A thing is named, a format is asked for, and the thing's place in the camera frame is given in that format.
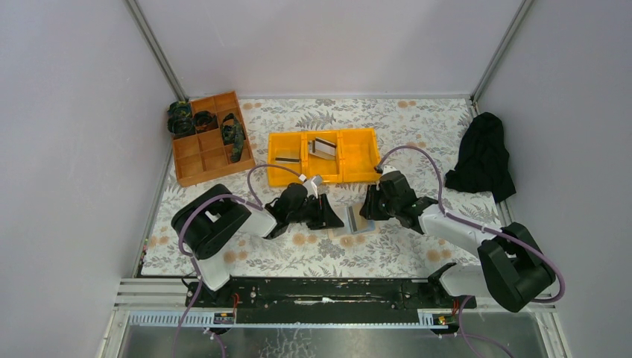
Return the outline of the beige card grey stripe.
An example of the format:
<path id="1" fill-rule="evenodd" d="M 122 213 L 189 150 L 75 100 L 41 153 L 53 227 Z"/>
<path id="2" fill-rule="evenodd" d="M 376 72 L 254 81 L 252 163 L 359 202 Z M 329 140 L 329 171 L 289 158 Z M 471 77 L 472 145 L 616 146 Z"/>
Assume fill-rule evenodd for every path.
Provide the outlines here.
<path id="1" fill-rule="evenodd" d="M 374 221 L 360 214 L 362 206 L 362 203 L 356 203 L 346 208 L 348 228 L 352 234 L 369 233 L 376 229 Z"/>

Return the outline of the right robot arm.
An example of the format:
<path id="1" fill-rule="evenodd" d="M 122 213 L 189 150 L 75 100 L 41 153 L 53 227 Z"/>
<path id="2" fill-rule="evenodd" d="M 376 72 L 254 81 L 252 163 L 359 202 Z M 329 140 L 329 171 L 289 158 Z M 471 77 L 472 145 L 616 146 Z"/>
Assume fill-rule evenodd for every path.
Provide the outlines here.
<path id="1" fill-rule="evenodd" d="M 374 221 L 396 219 L 407 229 L 445 239 L 472 254 L 477 264 L 449 264 L 431 276 L 453 297 L 492 298 L 517 313 L 557 279 L 524 225 L 487 226 L 453 214 L 441 201 L 417 196 L 398 170 L 384 172 L 368 186 L 360 214 Z"/>

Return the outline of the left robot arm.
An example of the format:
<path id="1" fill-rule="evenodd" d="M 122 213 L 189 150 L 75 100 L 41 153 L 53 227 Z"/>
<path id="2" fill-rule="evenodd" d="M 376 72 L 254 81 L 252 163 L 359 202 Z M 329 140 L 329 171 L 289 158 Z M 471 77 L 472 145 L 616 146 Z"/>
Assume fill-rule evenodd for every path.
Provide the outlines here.
<path id="1" fill-rule="evenodd" d="M 310 230 L 344 226 L 326 195 L 318 195 L 315 187 L 291 183 L 278 198 L 258 207 L 217 184 L 180 209 L 171 226 L 178 235 L 178 245 L 189 248 L 186 253 L 200 281 L 207 289 L 217 291 L 230 280 L 230 269 L 221 251 L 235 234 L 275 239 L 290 224 L 304 224 Z"/>

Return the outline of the card in left bin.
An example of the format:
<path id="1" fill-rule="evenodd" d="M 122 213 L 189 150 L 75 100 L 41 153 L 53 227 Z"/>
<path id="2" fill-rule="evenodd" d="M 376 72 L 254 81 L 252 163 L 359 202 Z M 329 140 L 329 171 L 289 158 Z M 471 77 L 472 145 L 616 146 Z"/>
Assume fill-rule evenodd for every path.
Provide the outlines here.
<path id="1" fill-rule="evenodd" d="M 299 157 L 281 156 L 275 157 L 274 162 L 278 164 L 300 164 L 301 159 Z"/>

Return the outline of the card in bin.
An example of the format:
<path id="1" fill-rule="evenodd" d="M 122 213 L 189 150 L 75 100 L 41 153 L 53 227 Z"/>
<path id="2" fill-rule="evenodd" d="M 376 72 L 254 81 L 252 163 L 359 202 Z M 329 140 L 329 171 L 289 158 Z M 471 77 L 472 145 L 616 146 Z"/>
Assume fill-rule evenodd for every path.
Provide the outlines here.
<path id="1" fill-rule="evenodd" d="M 300 164 L 301 159 L 299 157 L 281 156 L 275 157 L 274 162 L 278 164 Z"/>
<path id="2" fill-rule="evenodd" d="M 313 140 L 308 141 L 308 153 L 325 160 L 334 160 L 336 158 L 337 145 L 325 139 L 315 137 Z"/>

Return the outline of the card in middle bin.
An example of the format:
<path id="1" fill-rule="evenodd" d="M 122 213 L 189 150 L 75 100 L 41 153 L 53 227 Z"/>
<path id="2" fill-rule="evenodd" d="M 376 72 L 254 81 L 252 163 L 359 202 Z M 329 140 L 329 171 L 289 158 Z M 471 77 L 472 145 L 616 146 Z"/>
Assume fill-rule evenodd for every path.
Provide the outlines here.
<path id="1" fill-rule="evenodd" d="M 308 141 L 308 153 L 325 160 L 334 160 L 336 158 L 337 145 L 325 139 L 315 137 L 313 140 Z"/>

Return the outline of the yellow three-compartment bin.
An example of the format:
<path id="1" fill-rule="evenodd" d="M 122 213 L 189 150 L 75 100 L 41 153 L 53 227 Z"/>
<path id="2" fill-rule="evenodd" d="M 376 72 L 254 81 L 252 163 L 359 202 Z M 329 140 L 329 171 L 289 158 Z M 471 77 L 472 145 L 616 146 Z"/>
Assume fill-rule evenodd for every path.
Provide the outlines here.
<path id="1" fill-rule="evenodd" d="M 299 175 L 324 183 L 372 182 L 381 160 L 372 128 L 272 133 L 268 137 L 268 183 L 286 186 Z"/>

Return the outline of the black cloth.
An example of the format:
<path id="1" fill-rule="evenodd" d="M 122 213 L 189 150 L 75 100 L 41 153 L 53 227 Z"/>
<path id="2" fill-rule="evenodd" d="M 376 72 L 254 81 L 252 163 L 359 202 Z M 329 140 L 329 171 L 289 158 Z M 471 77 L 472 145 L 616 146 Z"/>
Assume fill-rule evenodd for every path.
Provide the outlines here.
<path id="1" fill-rule="evenodd" d="M 509 152 L 501 119 L 476 116 L 461 139 L 458 162 L 445 174 L 445 187 L 459 192 L 491 192 L 496 203 L 516 194 L 509 172 Z"/>

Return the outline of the camo belt in tray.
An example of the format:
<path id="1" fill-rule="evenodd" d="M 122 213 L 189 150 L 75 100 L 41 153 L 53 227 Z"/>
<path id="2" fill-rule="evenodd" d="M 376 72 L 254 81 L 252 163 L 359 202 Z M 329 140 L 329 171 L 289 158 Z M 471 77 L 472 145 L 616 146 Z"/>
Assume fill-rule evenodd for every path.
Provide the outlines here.
<path id="1" fill-rule="evenodd" d="M 243 126 L 234 113 L 227 114 L 220 126 L 222 140 L 225 145 L 232 145 L 230 162 L 237 163 L 241 160 L 244 150 L 245 134 Z"/>

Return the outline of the orange compartment tray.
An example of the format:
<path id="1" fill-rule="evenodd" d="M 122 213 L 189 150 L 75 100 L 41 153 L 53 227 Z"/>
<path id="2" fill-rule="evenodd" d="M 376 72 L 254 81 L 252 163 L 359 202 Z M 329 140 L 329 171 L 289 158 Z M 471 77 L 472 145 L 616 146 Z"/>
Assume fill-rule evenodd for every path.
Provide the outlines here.
<path id="1" fill-rule="evenodd" d="M 197 125 L 193 134 L 172 140 L 174 172 L 182 187 L 207 182 L 211 179 L 243 172 L 255 166 L 249 139 L 244 138 L 241 157 L 233 161 L 234 145 L 222 137 L 222 128 L 239 122 L 243 133 L 246 125 L 234 91 L 189 102 L 192 115 L 208 113 L 216 120 Z"/>

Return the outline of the rolled belt in tray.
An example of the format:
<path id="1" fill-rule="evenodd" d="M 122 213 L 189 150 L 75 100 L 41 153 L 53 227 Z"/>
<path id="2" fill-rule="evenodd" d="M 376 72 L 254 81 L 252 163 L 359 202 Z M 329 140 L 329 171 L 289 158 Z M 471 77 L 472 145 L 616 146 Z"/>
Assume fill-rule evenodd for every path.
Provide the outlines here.
<path id="1" fill-rule="evenodd" d="M 197 134 L 219 128 L 217 115 L 208 110 L 196 112 L 196 114 L 193 115 L 192 122 Z"/>

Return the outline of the rolled camo belt outside tray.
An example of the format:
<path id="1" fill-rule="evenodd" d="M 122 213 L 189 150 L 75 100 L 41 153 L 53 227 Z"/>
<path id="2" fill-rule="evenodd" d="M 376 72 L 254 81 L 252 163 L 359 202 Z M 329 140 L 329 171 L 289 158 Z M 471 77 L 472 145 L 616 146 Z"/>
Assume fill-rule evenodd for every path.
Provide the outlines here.
<path id="1" fill-rule="evenodd" d="M 189 102 L 176 101 L 171 103 L 167 109 L 167 115 L 167 129 L 173 139 L 195 134 L 192 107 Z"/>

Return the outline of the aluminium frame rails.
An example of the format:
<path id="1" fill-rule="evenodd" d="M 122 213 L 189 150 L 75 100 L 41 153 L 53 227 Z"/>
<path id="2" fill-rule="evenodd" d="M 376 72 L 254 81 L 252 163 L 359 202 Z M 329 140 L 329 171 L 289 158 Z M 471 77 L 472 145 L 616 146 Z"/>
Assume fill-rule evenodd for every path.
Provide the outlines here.
<path id="1" fill-rule="evenodd" d="M 128 312 L 143 311 L 147 313 L 142 320 L 144 323 L 156 324 L 193 324 L 210 325 L 212 312 L 229 312 L 226 309 L 195 308 L 186 304 L 187 289 L 184 285 L 193 279 L 187 277 L 183 282 L 174 278 L 124 278 L 121 280 L 114 307 Z M 438 317 L 437 311 L 421 313 L 422 322 L 419 324 L 239 324 L 238 326 L 256 325 L 262 328 L 293 327 L 293 328 L 366 328 L 366 329 L 396 329 L 396 328 L 432 328 L 430 319 Z"/>

